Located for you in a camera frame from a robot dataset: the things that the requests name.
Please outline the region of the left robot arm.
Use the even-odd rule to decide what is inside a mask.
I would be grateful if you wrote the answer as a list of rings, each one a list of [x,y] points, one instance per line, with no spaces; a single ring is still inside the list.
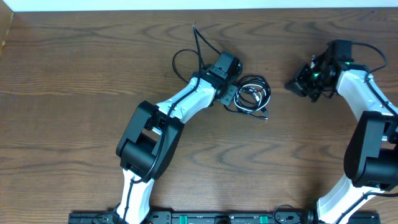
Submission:
[[[115,223],[142,223],[149,214],[153,184],[169,166],[185,123],[228,92],[240,72],[194,72],[187,86],[155,105],[143,101],[136,108],[116,155],[123,168],[124,189],[114,212]]]

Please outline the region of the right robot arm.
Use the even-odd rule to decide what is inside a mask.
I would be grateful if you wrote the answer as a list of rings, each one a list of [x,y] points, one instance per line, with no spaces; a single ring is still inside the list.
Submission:
[[[315,57],[304,64],[285,89],[317,101],[330,91],[342,96],[358,123],[343,158],[344,174],[307,212],[304,223],[348,223],[374,197],[394,198],[397,187],[397,107],[377,87],[373,72],[351,58]]]

